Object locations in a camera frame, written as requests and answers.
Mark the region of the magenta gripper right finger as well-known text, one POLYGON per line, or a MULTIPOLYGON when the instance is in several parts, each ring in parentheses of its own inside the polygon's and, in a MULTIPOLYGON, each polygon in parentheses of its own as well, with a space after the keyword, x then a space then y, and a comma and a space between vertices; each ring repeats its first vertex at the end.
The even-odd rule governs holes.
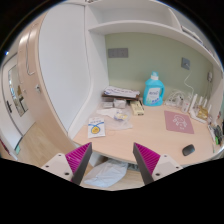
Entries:
POLYGON ((169 155, 159 155, 138 143, 133 145, 133 154, 145 185, 182 169, 169 155))

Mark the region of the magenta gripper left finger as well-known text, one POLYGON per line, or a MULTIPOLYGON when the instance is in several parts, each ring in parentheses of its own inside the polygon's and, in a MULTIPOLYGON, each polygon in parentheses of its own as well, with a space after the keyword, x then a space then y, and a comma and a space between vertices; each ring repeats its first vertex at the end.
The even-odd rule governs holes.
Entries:
POLYGON ((92 143, 82 145, 67 154, 58 153, 42 169, 79 185, 92 154, 92 143))

